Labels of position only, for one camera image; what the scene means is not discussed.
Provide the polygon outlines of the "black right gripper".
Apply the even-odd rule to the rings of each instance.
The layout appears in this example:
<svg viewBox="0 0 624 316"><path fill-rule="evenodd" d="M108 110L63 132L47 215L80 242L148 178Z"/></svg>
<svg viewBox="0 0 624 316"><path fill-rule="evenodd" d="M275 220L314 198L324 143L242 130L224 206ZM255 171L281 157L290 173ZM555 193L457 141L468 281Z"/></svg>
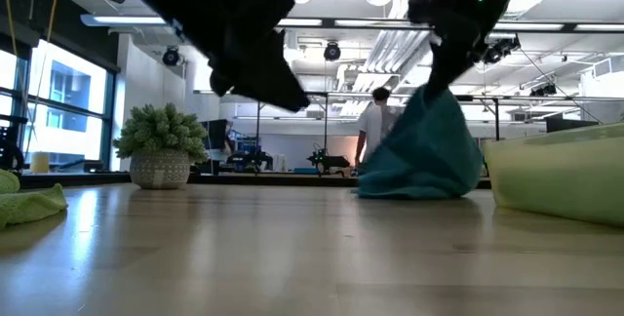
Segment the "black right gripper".
<svg viewBox="0 0 624 316"><path fill-rule="evenodd" d="M483 58L492 31L492 0L409 0L408 20L429 26L432 70L424 89L434 100L463 70Z"/></svg>

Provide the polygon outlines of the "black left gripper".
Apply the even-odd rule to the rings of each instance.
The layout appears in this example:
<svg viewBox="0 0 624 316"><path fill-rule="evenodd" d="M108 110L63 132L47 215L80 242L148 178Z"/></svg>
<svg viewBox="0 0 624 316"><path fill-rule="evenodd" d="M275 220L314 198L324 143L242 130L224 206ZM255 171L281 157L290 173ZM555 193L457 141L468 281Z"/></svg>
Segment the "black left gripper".
<svg viewBox="0 0 624 316"><path fill-rule="evenodd" d="M194 46L208 58L210 86L297 112L310 104L284 59L285 33L276 29L287 10L216 8L194 17Z"/></svg>

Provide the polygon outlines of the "teal microfiber towel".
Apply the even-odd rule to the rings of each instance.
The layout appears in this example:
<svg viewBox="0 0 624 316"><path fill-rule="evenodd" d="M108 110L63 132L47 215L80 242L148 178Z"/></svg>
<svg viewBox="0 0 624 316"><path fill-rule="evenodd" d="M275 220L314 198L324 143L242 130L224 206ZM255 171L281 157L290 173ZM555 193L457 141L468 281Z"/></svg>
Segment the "teal microfiber towel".
<svg viewBox="0 0 624 316"><path fill-rule="evenodd" d="M420 86L364 163L361 198L454 199L474 190L484 157L457 98Z"/></svg>

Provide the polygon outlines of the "yellow translucent plastic basket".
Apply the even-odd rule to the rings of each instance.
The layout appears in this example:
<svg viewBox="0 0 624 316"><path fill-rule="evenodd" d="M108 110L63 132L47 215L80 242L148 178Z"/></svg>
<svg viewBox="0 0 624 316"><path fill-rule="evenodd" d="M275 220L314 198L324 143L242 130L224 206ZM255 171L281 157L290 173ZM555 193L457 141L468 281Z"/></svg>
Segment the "yellow translucent plastic basket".
<svg viewBox="0 0 624 316"><path fill-rule="evenodd" d="M497 206L624 227L624 123L490 141Z"/></svg>

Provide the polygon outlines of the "lime green microfiber towel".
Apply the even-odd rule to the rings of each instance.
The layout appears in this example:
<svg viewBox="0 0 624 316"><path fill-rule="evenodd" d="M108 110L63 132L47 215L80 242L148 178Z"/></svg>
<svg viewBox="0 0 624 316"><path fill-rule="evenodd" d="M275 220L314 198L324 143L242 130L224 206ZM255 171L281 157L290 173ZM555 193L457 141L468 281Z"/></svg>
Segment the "lime green microfiber towel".
<svg viewBox="0 0 624 316"><path fill-rule="evenodd" d="M67 208L59 183L42 191L20 192L17 175L0 169L0 230L51 217Z"/></svg>

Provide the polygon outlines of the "person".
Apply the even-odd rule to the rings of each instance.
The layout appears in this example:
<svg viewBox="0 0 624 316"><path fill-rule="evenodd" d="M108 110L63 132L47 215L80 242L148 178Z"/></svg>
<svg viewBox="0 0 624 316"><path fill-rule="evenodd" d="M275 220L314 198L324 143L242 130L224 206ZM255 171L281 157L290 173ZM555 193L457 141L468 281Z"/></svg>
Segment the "person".
<svg viewBox="0 0 624 316"><path fill-rule="evenodd" d="M229 157L234 150L234 143L230 137L232 125L232 121L227 121L225 124L223 152L225 153L226 157Z"/></svg>
<svg viewBox="0 0 624 316"><path fill-rule="evenodd" d="M361 172L363 164L374 153L383 139L390 133L400 115L396 108L388 105L391 93L384 87L371 93L373 102L360 115L359 134L355 153L355 168Z"/></svg>

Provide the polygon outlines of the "black monitor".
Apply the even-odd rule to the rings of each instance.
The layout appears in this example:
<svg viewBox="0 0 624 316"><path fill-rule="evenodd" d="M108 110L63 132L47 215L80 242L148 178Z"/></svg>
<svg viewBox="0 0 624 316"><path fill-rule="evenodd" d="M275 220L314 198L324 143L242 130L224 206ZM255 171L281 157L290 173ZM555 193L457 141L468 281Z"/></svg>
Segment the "black monitor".
<svg viewBox="0 0 624 316"><path fill-rule="evenodd" d="M203 142L207 150L225 148L227 138L227 124L226 119L216 119L212 121L202 122L201 125L206 129L207 135L204 137Z"/></svg>
<svg viewBox="0 0 624 316"><path fill-rule="evenodd" d="M554 132L559 132L559 131L598 125L598 122L596 121L565 119L562 115L546 117L545 121L546 121L547 133L554 133Z"/></svg>

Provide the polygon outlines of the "potted green succulent plant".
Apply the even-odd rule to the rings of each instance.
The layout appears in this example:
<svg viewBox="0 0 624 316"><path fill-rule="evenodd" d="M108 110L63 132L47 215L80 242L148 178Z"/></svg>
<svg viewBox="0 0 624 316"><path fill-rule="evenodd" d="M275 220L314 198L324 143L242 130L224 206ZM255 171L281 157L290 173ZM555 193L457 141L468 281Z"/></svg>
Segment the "potted green succulent plant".
<svg viewBox="0 0 624 316"><path fill-rule="evenodd" d="M207 160L207 130L195 114L172 103L131 109L130 118L112 141L116 155L130 161L132 183L142 189L178 189L189 179L191 167Z"/></svg>

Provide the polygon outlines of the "long ceiling light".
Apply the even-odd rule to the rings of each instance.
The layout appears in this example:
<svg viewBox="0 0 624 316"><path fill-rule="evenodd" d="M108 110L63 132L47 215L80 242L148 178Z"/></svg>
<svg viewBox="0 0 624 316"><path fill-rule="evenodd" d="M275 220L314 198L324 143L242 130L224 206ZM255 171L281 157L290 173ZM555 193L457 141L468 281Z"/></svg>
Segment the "long ceiling light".
<svg viewBox="0 0 624 316"><path fill-rule="evenodd" d="M81 15L80 20L86 26L166 26L167 23L159 17L139 16L96 16Z"/></svg>

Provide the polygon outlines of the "yellow bin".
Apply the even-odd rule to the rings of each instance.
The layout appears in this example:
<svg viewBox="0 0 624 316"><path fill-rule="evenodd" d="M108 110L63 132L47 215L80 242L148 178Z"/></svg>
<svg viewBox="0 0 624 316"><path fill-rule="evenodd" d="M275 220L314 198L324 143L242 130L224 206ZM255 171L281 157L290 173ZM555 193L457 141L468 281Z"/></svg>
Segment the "yellow bin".
<svg viewBox="0 0 624 316"><path fill-rule="evenodd" d="M50 171L50 154L48 152L32 152L30 157L30 172L45 174Z"/></svg>

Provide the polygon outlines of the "black station frame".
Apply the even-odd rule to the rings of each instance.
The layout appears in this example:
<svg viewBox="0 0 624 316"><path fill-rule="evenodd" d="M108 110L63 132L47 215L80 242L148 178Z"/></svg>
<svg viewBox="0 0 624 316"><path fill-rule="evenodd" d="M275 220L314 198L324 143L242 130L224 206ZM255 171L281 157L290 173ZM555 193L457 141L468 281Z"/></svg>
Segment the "black station frame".
<svg viewBox="0 0 624 316"><path fill-rule="evenodd" d="M223 118L233 123L240 135L261 138L309 137L331 154L352 158L355 146L339 146L331 138L354 138L361 114L372 105L366 93L310 92L310 104L289 112L264 102L226 95L219 98L209 90L194 90L197 112L205 120ZM473 138L521 138L544 133L548 118L610 124L624 121L624 98L582 96L458 95L467 127Z"/></svg>

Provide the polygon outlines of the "overhead metal rail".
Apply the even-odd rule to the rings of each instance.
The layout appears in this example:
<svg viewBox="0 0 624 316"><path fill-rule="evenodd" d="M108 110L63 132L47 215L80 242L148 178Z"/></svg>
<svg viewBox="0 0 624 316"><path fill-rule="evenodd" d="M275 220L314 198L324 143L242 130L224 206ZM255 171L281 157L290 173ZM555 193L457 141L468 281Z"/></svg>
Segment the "overhead metal rail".
<svg viewBox="0 0 624 316"><path fill-rule="evenodd" d="M286 18L277 24L281 28L364 29L364 30L430 30L427 24L394 19L334 19ZM502 20L493 32L505 33L563 33L563 34L624 34L624 22L541 22L531 20Z"/></svg>

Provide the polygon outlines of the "black aluminium table frame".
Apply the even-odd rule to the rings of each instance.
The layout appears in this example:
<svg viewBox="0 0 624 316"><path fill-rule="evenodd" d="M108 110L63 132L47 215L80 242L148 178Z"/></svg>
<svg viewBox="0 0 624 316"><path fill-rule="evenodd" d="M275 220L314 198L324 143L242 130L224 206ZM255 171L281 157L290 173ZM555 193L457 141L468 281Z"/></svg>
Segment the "black aluminium table frame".
<svg viewBox="0 0 624 316"><path fill-rule="evenodd" d="M22 175L21 189L40 189L53 186L56 183L63 187L98 186L105 184L130 183L128 173L106 174L42 174ZM191 175L189 184L209 185L266 185L266 186L322 186L322 187L356 187L356 178L315 177L309 175L278 175L278 174L229 174L228 176Z"/></svg>

